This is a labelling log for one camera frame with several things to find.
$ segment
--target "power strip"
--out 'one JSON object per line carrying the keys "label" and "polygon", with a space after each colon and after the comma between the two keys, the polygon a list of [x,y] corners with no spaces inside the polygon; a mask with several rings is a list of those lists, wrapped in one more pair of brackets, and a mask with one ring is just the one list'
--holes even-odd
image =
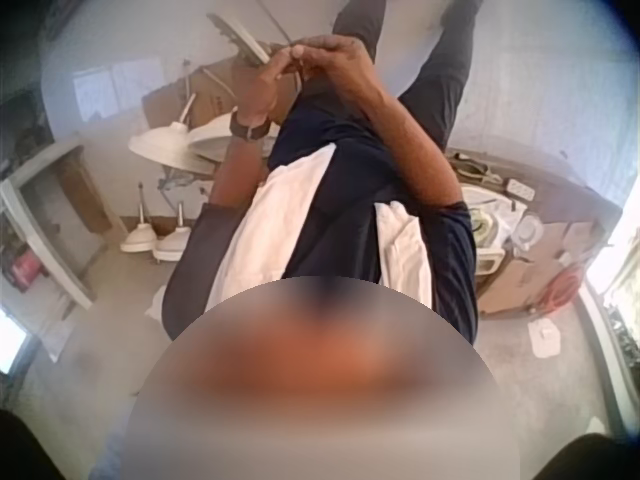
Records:
{"label": "power strip", "polygon": [[520,183],[515,178],[510,178],[507,182],[507,192],[529,202],[533,202],[533,199],[536,198],[536,191],[533,188]]}

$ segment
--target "white cloth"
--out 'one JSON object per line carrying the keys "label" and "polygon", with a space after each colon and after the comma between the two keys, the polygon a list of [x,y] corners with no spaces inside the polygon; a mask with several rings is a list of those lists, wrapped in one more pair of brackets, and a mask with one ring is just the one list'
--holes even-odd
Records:
{"label": "white cloth", "polygon": [[[207,310],[280,280],[298,243],[335,144],[274,170],[258,189],[213,282]],[[381,285],[432,306],[431,269],[420,224],[399,202],[376,204]]]}

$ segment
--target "finger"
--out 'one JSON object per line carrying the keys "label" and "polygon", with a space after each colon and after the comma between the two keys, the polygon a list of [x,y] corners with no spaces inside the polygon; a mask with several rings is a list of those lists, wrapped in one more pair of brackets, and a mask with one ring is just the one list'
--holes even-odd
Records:
{"label": "finger", "polygon": [[317,37],[302,38],[295,42],[295,45],[306,45],[313,48],[322,48],[324,50],[338,50],[344,47],[348,42],[347,37],[342,35],[319,35]]}
{"label": "finger", "polygon": [[277,80],[291,64],[291,61],[291,48],[283,48],[271,57],[269,63],[264,66],[260,76],[265,80]]}
{"label": "finger", "polygon": [[321,48],[308,47],[306,45],[296,45],[291,50],[291,56],[302,62],[307,67],[325,68],[329,65],[332,53]]}

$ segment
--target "dark shirt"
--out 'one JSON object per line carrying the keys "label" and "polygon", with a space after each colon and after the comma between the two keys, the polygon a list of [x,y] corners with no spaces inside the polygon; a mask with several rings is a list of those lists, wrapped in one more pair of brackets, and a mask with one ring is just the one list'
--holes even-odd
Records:
{"label": "dark shirt", "polygon": [[[283,278],[340,276],[379,283],[374,205],[399,201],[420,220],[432,271],[434,311],[473,343],[478,322],[476,250],[466,205],[437,209],[421,204],[409,193],[375,133],[318,110],[299,108],[289,115],[269,168],[288,165],[329,143],[336,144],[336,151]],[[172,339],[204,313],[218,267],[244,213],[203,207],[165,293],[163,324]]]}

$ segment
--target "hand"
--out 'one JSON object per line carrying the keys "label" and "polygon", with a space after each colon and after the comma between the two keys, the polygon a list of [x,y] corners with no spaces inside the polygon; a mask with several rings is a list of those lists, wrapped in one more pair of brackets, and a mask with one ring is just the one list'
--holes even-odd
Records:
{"label": "hand", "polygon": [[373,61],[357,38],[323,35],[296,42],[291,56],[305,71],[324,71],[346,100],[362,106],[369,98],[384,92]]}
{"label": "hand", "polygon": [[236,63],[234,91],[238,97],[237,119],[246,127],[258,127],[269,118],[278,101],[278,80],[291,65],[291,48],[279,50],[264,67],[255,69]]}

